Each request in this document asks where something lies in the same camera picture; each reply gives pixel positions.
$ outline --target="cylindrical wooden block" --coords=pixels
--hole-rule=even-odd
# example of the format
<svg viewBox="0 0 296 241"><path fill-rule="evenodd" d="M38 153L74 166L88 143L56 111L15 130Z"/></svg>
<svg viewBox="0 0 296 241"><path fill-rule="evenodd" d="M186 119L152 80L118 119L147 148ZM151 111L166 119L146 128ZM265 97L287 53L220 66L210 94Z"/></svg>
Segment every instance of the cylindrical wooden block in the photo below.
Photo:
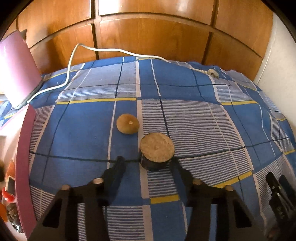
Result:
<svg viewBox="0 0 296 241"><path fill-rule="evenodd" d="M140 163L146 170L165 168L174 153L172 140L162 133L149 133L140 141Z"/></svg>

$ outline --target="blue plaid bedsheet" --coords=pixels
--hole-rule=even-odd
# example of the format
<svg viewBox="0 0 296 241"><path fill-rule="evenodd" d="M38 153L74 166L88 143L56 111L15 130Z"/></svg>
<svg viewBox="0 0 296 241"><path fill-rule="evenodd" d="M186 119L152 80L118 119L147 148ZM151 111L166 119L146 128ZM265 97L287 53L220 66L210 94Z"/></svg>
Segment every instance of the blue plaid bedsheet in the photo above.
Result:
<svg viewBox="0 0 296 241"><path fill-rule="evenodd" d="M193 70L215 69L219 79ZM275 217L268 204L265 175L286 175L296 186L295 139L273 102L243 74L196 62L167 63L120 57L71 67L64 88L32 101L36 118L30 143L30 189L38 220L61 185L85 185L127 160L113 204L104 209L111 240L184 240L191 208L179 200L168 168L146 171L139 165L141 138L168 135L175 156L208 185L233 185L262 230ZM61 84L66 69L44 76L42 89ZM7 101L0 124L16 113ZM116 128L123 113L140 122L137 134ZM216 207L210 240L215 240ZM86 240L84 205L78 207L79 239Z"/></svg>

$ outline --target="black mount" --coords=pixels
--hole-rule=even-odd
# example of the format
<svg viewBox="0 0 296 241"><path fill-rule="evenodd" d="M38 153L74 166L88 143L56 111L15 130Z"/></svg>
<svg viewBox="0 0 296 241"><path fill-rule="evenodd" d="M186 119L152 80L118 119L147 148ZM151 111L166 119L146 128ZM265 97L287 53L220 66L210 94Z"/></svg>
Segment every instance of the black mount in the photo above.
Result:
<svg viewBox="0 0 296 241"><path fill-rule="evenodd" d="M211 204L217 204L216 241L266 241L232 186L215 188L194 179L175 157L169 167L181 201L193 207L185 241L209 240ZM77 207L85 203L87 241L110 241L102 206L115 199L125 168L124 158L118 157L101 178L75 188L63 185L28 240L78 241Z"/></svg>
<svg viewBox="0 0 296 241"><path fill-rule="evenodd" d="M271 190L269 205L277 220L277 226L271 231L274 236L271 240L295 241L296 191L284 175L277 180L273 173L269 172L265 179Z"/></svg>
<svg viewBox="0 0 296 241"><path fill-rule="evenodd" d="M117 157L101 178L85 186L63 185L38 221L29 241L78 241L77 207L85 203L85 227L88 241L109 241L102 206L114 200L125 172L124 158Z"/></svg>

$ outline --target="white power cable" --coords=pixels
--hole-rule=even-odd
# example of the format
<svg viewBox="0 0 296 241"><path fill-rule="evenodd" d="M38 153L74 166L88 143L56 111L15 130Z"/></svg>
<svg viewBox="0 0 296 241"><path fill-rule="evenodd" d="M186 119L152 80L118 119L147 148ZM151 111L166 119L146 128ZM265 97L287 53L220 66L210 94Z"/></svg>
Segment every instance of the white power cable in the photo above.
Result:
<svg viewBox="0 0 296 241"><path fill-rule="evenodd" d="M162 58L162 57L159 57L159 56L154 56L154 55L143 55L143 54L136 54L136 53L131 53L131 52L128 52L128 51L125 51L123 49L96 49L96 48L91 48L91 47L88 47L88 46L85 46L81 43L77 44L75 46L75 48L73 49L73 52L70 56L70 59L69 59L69 63L68 63L68 69L67 69L67 77L66 77L66 81L60 85L57 85L57 86L53 86L53 87L50 87L50 88L47 88L47 89L44 89L44 90L41 90L39 92L37 92L36 94L34 94L28 101L27 103L30 103L36 96L44 93L44 92L47 92L47 91L50 91L50 90L55 90L55 89L58 89L58 88L61 88L61 87L64 87L68 82L69 82L69 77L70 77L70 67L71 67L71 63L72 63L72 59L73 59L73 56L74 56L74 53L76 51L76 49L78 48L78 46L82 46L86 49L89 49L89 50L93 50L93 51L98 51L98 52L106 52L106 51L117 51L117 52L122 52L122 53L126 53L126 54L129 54L129 55L132 55L132 56L135 56L135 57L143 57L143 58L156 58L156 59L160 59L160 60L163 60L163 61L166 61L166 62L169 62L168 60ZM204 70L200 70L200 69L194 69L196 71L199 71L199 72L202 72L204 74L209 74L208 71L204 71Z"/></svg>

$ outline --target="wooden disc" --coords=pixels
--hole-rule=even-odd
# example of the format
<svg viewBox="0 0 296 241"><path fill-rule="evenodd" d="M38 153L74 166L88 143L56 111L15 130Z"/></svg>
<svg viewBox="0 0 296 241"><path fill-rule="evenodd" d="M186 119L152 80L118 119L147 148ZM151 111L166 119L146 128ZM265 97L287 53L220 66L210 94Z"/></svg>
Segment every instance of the wooden disc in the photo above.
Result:
<svg viewBox="0 0 296 241"><path fill-rule="evenodd" d="M153 162L166 162L175 153L175 146L172 140L161 133L149 133L140 141L142 154Z"/></svg>
<svg viewBox="0 0 296 241"><path fill-rule="evenodd" d="M131 114L122 114L116 121L117 129L123 134L135 134L140 127L139 121Z"/></svg>

